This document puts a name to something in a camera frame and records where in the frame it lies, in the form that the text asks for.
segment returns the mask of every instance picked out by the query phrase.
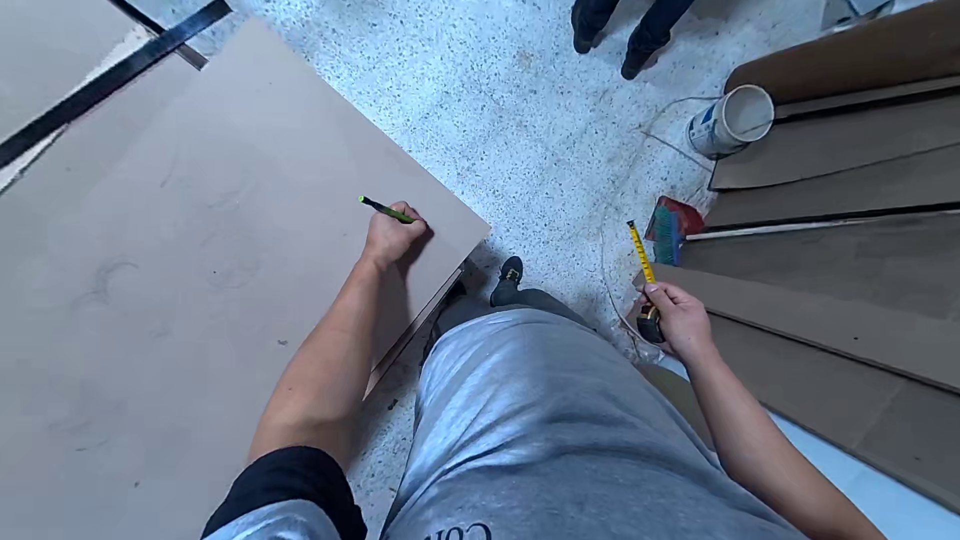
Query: yellow tape measure blade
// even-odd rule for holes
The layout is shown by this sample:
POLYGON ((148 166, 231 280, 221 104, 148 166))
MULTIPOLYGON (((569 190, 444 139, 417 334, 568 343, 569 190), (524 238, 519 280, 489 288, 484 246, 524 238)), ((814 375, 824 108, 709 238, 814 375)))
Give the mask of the yellow tape measure blade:
POLYGON ((630 227, 630 236, 634 238, 636 254, 640 256, 640 268, 643 269, 643 277, 648 283, 656 283, 657 280, 654 278, 654 269, 650 266, 650 259, 647 258, 646 250, 643 249, 643 242, 640 241, 640 233, 636 231, 634 220, 628 221, 627 227, 630 227))

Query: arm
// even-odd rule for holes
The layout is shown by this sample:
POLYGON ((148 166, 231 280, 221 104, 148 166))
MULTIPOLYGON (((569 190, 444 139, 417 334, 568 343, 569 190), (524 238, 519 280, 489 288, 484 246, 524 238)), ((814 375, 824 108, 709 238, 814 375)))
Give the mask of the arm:
POLYGON ((406 203, 391 208, 418 221, 404 225, 382 213, 373 215, 363 255, 276 384, 253 435, 250 461, 302 445, 327 452, 347 469, 354 417, 372 369, 380 282, 386 268, 426 231, 426 223, 406 203))
POLYGON ((667 344, 686 367, 724 470, 814 540, 883 534, 790 444, 713 344, 703 304, 669 283, 644 294, 660 310, 667 344))

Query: forearm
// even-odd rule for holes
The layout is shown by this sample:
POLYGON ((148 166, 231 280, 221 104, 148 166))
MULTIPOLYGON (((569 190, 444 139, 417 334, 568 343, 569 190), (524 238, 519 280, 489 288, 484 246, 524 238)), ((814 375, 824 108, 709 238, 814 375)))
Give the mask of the forearm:
POLYGON ((306 445, 346 468, 353 417, 370 377, 371 343, 383 268, 361 257, 317 327, 287 365, 260 418, 250 460, 306 445))
POLYGON ((883 538, 783 436, 714 347, 684 364, 732 479, 814 540, 883 538))

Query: leg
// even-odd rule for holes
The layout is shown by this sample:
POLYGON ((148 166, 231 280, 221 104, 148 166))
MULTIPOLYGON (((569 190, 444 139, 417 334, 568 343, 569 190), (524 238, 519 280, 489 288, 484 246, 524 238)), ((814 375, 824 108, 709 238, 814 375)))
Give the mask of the leg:
POLYGON ((583 317, 577 314, 576 311, 570 309, 563 302, 557 300, 550 293, 539 290, 539 289, 524 289, 516 292, 514 297, 514 304, 529 306, 534 309, 540 309, 542 311, 547 311, 553 313, 554 315, 560 315, 570 319, 571 321, 583 325, 587 328, 590 328, 590 325, 587 324, 587 321, 583 317))
POLYGON ((493 309, 480 299, 461 296, 440 312, 437 322, 434 323, 434 333, 439 338, 454 327, 491 312, 493 312, 493 309))
POLYGON ((589 52, 597 34, 607 26, 618 0, 576 0, 570 14, 573 24, 573 48, 582 55, 589 52))
POLYGON ((583 317, 548 293, 539 289, 518 290, 522 279, 523 261, 517 256, 508 258, 500 268, 500 281, 490 295, 490 305, 495 310, 517 307, 541 309, 590 328, 583 317))
POLYGON ((631 80, 658 49, 670 41, 670 29, 693 4, 693 0, 654 0, 627 43, 627 59, 620 74, 631 80))

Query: person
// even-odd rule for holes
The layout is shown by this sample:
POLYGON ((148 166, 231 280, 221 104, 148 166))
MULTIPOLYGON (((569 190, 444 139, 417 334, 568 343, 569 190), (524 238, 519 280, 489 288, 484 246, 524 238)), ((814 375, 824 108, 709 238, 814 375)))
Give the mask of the person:
MULTIPOLYGON (((607 26, 619 0, 576 0, 570 14, 573 48, 590 52, 600 31, 607 26)), ((658 49, 670 41, 670 30, 693 4, 693 0, 654 0, 627 41, 627 56, 620 75, 632 81, 658 49)))
MULTIPOLYGON (((267 403, 250 465, 211 540, 354 540, 367 528, 344 470, 371 371, 384 270, 426 230, 383 214, 333 305, 267 403)), ((821 538, 880 532, 797 452, 713 345, 703 306, 648 284, 717 456, 624 356, 511 258, 489 304, 440 316, 412 449, 382 538, 821 538)))

